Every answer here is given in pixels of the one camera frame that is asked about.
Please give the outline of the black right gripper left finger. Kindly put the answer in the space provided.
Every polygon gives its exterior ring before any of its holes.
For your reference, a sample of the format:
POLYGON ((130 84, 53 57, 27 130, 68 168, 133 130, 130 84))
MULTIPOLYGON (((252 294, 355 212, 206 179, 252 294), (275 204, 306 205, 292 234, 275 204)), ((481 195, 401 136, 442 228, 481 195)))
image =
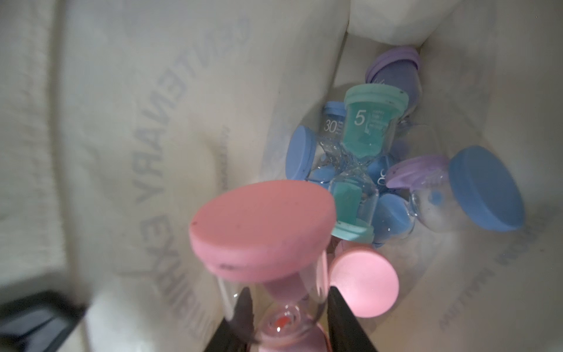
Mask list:
POLYGON ((204 352, 245 352, 254 342, 254 312, 251 291, 245 287, 239 294, 233 316, 224 318, 205 347, 204 352))

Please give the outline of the green hourglass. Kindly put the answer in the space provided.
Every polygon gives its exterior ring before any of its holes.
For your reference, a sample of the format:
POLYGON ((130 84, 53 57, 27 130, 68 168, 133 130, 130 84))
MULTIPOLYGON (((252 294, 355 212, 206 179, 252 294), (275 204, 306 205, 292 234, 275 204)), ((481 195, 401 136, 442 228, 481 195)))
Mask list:
POLYGON ((409 96, 387 84, 360 84, 346 92, 344 103, 347 117, 341 146, 350 160, 329 186, 337 211, 331 234, 371 244, 379 190, 367 166, 389 151, 397 123, 408 109, 409 96))

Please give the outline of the large pink hourglass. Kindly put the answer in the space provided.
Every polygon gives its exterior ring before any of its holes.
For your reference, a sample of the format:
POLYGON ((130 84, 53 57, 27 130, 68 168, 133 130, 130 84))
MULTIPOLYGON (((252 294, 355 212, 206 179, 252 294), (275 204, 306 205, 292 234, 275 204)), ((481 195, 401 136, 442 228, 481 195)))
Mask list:
POLYGON ((357 318, 375 318, 390 311, 400 293, 392 264, 363 243, 340 241, 328 275, 357 318))

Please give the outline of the purple hourglass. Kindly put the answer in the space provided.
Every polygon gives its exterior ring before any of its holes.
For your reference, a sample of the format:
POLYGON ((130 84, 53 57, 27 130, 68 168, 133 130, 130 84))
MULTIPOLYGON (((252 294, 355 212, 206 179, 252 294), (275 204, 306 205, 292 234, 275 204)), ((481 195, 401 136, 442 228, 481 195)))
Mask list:
POLYGON ((410 46, 392 48, 381 54, 366 72, 368 84, 385 84, 407 94, 408 107, 394 128, 389 148, 390 168, 386 186, 390 189, 415 189, 422 178, 445 167, 441 141, 429 123, 415 119, 415 109, 422 101, 419 78, 421 59, 410 46))

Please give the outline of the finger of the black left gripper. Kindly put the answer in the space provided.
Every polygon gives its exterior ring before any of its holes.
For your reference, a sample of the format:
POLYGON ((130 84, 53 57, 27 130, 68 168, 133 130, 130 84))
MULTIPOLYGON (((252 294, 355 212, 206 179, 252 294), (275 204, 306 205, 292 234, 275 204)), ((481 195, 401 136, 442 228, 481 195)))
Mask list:
POLYGON ((85 305, 52 290, 3 303, 1 350, 56 352, 85 314, 85 305))

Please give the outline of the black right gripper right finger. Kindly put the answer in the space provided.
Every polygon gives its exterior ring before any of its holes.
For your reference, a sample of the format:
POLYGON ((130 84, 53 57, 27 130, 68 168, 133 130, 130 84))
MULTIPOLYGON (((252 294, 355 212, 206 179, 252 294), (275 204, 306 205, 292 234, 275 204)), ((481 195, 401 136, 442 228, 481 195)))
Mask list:
POLYGON ((377 352, 340 291, 328 292, 328 335, 334 352, 377 352))

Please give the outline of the pink hourglass front lowest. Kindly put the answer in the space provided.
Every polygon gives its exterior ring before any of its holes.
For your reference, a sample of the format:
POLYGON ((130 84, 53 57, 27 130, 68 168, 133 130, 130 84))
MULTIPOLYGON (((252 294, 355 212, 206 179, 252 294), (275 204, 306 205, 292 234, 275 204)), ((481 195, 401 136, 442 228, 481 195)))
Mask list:
POLYGON ((224 318, 251 291, 253 351, 327 351, 320 325, 328 299, 327 247, 337 222, 331 194, 272 180, 207 202, 189 225, 191 247, 217 280, 224 318))

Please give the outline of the cream canvas tote bag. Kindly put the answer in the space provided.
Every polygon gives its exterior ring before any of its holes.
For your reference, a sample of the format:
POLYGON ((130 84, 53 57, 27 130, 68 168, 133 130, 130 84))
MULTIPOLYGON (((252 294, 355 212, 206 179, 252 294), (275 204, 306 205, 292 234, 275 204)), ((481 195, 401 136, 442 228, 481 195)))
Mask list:
POLYGON ((561 1, 3 1, 1 300, 85 304, 64 351, 203 351, 223 308, 192 216, 282 179, 296 127, 413 44, 414 119, 495 153, 526 224, 389 241, 400 295, 362 327, 380 351, 561 351, 561 1))

